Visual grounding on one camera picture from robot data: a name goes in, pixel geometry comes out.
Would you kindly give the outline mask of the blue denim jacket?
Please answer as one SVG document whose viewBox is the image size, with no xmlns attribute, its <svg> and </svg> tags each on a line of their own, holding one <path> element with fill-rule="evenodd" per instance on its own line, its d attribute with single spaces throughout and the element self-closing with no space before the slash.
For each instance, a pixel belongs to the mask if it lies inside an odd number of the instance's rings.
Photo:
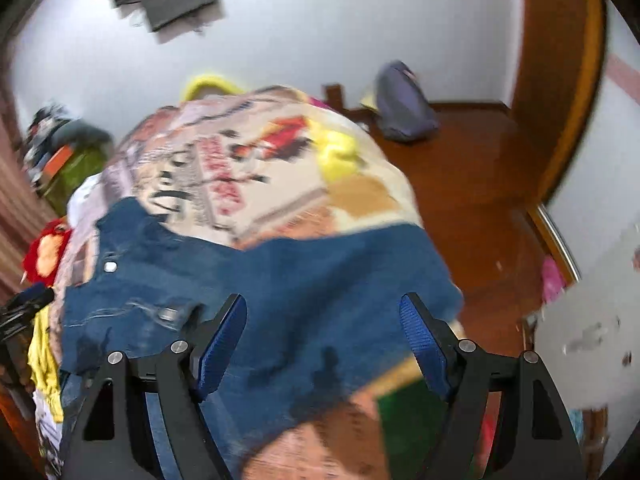
<svg viewBox="0 0 640 480">
<path fill-rule="evenodd" d="M 152 356 L 241 295 L 246 326 L 202 406 L 232 474 L 268 441 L 408 356 L 402 296 L 414 292 L 448 322 L 463 304 L 413 224 L 236 250 L 171 232 L 128 197 L 96 226 L 93 277 L 65 293 L 62 370 L 85 374 L 114 350 Z"/>
</svg>

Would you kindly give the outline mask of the red plush toy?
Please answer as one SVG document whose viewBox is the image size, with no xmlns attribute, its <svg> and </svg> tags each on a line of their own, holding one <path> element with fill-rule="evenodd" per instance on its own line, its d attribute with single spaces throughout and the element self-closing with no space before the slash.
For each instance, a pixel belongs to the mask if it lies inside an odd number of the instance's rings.
<svg viewBox="0 0 640 480">
<path fill-rule="evenodd" d="M 22 262 L 23 278 L 51 287 L 72 232 L 65 217 L 50 221 L 29 245 Z"/>
</svg>

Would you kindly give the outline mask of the striped brown curtain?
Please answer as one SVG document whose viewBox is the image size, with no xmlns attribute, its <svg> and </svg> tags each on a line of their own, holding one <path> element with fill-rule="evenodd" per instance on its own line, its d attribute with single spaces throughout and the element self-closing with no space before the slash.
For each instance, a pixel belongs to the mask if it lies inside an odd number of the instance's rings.
<svg viewBox="0 0 640 480">
<path fill-rule="evenodd" d="M 54 217 L 22 170 L 15 149 L 19 136 L 8 92 L 1 90 L 1 300 L 21 288 L 24 255 Z"/>
</svg>

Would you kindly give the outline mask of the white peeling cabinet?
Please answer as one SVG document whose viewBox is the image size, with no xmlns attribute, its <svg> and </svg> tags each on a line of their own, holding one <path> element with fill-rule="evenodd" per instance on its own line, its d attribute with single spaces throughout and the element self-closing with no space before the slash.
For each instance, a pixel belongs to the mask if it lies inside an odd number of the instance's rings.
<svg viewBox="0 0 640 480">
<path fill-rule="evenodd" d="M 639 403 L 639 227 L 537 312 L 535 351 L 567 408 Z"/>
</svg>

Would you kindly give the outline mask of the orange box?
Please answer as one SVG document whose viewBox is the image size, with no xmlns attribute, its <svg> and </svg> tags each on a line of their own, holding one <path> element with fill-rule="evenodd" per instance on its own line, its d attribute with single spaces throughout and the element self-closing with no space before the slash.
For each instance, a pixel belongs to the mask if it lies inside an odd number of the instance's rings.
<svg viewBox="0 0 640 480">
<path fill-rule="evenodd" d="M 74 154 L 70 145 L 63 145 L 43 166 L 42 177 L 44 180 L 52 180 L 65 166 Z"/>
</svg>

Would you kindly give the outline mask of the green storage box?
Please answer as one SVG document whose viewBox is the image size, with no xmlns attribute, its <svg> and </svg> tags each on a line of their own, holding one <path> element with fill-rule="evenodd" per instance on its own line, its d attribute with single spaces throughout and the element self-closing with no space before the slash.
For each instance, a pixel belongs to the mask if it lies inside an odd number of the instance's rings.
<svg viewBox="0 0 640 480">
<path fill-rule="evenodd" d="M 80 146 L 73 148 L 72 158 L 50 181 L 41 175 L 40 196 L 51 206 L 58 217 L 66 215 L 67 202 L 88 178 L 99 174 L 106 163 L 106 157 L 99 148 Z"/>
</svg>

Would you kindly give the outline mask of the dark grey bag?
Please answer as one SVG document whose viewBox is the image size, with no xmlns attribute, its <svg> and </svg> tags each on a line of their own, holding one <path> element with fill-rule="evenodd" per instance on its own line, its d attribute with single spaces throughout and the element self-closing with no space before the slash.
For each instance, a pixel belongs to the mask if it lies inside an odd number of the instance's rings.
<svg viewBox="0 0 640 480">
<path fill-rule="evenodd" d="M 64 145 L 70 146 L 93 146 L 99 148 L 103 153 L 111 156 L 114 152 L 112 136 L 101 128 L 85 122 L 82 119 L 75 119 L 58 127 L 51 136 L 51 148 L 56 152 Z"/>
</svg>

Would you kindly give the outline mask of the printed comic pattern bedsheet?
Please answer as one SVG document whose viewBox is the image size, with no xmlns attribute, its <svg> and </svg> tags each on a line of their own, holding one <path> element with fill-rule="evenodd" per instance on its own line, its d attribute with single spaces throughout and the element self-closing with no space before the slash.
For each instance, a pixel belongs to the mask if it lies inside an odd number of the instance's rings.
<svg viewBox="0 0 640 480">
<path fill-rule="evenodd" d="M 236 250 L 401 223 L 423 229 L 408 180 L 370 136 L 294 89 L 160 108 L 122 141 L 70 214 L 73 233 L 51 314 L 64 437 L 101 365 L 82 375 L 62 370 L 66 289 L 92 279 L 100 253 L 96 224 L 128 197 L 171 232 Z"/>
</svg>

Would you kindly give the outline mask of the yellow pillow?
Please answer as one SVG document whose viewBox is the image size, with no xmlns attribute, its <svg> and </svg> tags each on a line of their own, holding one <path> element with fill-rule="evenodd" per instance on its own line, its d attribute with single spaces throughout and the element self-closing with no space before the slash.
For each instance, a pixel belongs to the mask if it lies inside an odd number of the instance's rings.
<svg viewBox="0 0 640 480">
<path fill-rule="evenodd" d="M 188 102 L 199 99 L 204 93 L 215 93 L 221 96 L 237 96 L 245 90 L 228 79 L 215 74 L 203 74 L 189 79 L 181 92 L 181 101 Z"/>
</svg>

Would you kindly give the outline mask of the purple backpack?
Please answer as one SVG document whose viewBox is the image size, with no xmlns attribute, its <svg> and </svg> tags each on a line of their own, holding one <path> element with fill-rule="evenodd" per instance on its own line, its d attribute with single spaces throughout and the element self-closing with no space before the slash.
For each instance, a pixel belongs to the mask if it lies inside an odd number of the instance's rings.
<svg viewBox="0 0 640 480">
<path fill-rule="evenodd" d="M 401 61 L 386 64 L 376 76 L 374 104 L 378 128 L 388 140 L 413 143 L 429 138 L 439 128 L 416 75 Z"/>
</svg>

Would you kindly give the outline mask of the brown wooden door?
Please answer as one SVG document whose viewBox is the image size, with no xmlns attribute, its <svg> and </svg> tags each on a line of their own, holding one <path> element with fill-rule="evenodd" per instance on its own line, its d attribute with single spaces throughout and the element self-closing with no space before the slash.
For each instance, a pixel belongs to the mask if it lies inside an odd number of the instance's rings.
<svg viewBox="0 0 640 480">
<path fill-rule="evenodd" d="M 547 203 L 582 140 L 599 87 L 605 39 L 605 0 L 524 0 L 511 112 L 544 160 L 529 207 Z"/>
</svg>

